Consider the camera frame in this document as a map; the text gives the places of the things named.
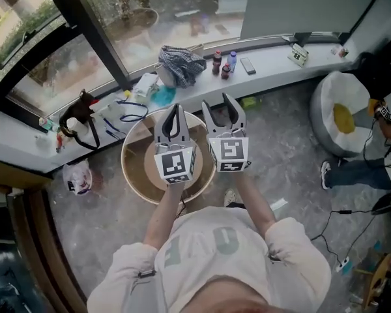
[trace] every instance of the black bag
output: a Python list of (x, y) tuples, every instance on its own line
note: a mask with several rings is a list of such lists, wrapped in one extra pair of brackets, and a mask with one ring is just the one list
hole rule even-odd
[[(90, 105), (93, 104), (94, 100), (95, 98), (89, 93), (86, 93), (83, 89), (80, 93), (80, 99), (73, 105), (69, 106), (65, 113), (59, 119), (59, 126), (61, 127), (61, 131), (65, 136), (74, 138), (79, 145), (92, 151), (95, 151), (100, 147), (100, 139), (98, 139), (98, 134), (93, 123), (93, 118), (91, 117), (91, 114), (94, 113), (94, 111), (90, 109)], [(93, 133), (94, 140), (96, 142), (96, 146), (92, 146), (88, 143), (82, 142), (78, 137), (76, 131), (71, 131), (68, 129), (66, 121), (71, 117), (76, 118), (82, 124), (89, 124), (91, 132)]]

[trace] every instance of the plaid cloth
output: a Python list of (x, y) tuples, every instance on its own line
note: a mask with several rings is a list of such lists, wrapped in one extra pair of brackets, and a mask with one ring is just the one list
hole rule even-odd
[(159, 62), (174, 76), (175, 87), (193, 86), (196, 83), (196, 75), (207, 67), (206, 60), (199, 55), (173, 46), (162, 46), (158, 58)]

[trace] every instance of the gray floor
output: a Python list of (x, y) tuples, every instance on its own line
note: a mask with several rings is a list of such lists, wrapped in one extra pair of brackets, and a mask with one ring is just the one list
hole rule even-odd
[[(312, 237), (323, 229), (330, 210), (367, 210), (384, 194), (364, 185), (321, 188), (320, 165), (328, 154), (318, 144), (308, 119), (308, 104), (318, 80), (310, 80), (261, 95), (260, 106), (247, 110), (250, 137), (249, 169), (263, 195), (272, 203), (284, 198), (288, 204), (276, 216), (292, 216), (304, 224)], [(225, 116), (226, 112), (216, 110)], [(75, 197), (65, 190), (62, 172), (48, 187), (51, 209), (68, 262), (85, 295), (104, 278), (112, 254), (124, 244), (142, 240), (155, 206), (137, 197), (124, 180), (120, 164), (121, 146), (92, 156), (90, 166), (100, 171), (104, 185), (100, 192)], [(380, 132), (368, 147), (368, 158), (382, 157), (385, 150)], [(215, 175), (212, 184), (190, 202), (195, 211), (207, 205), (221, 205), (231, 182)], [(369, 214), (333, 215), (325, 232), (332, 250), (340, 256), (371, 219)], [(378, 216), (353, 247), (350, 257), (356, 265), (377, 241), (391, 249), (391, 216)], [(316, 247), (333, 268), (330, 291), (319, 312), (344, 312), (349, 306), (351, 272), (334, 271), (335, 257), (321, 239)]]

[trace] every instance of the smartphone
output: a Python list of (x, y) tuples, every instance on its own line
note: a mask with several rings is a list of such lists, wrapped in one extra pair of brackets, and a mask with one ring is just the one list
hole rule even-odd
[(248, 75), (256, 73), (255, 69), (252, 66), (252, 63), (250, 62), (250, 60), (248, 58), (242, 58), (240, 60), (240, 62), (242, 63), (242, 65), (243, 65), (246, 73), (248, 73)]

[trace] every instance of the glass pane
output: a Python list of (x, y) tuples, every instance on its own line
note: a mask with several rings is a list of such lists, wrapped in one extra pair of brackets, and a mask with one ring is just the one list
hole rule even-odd
[(237, 38), (247, 0), (88, 0), (129, 71), (158, 60), (161, 46)]
[(9, 97), (41, 116), (113, 79), (83, 35), (59, 48), (29, 72)]
[(17, 50), (22, 38), (35, 29), (44, 27), (13, 58), (4, 70), (0, 70), (0, 80), (11, 67), (40, 39), (65, 22), (52, 0), (0, 0), (0, 63)]

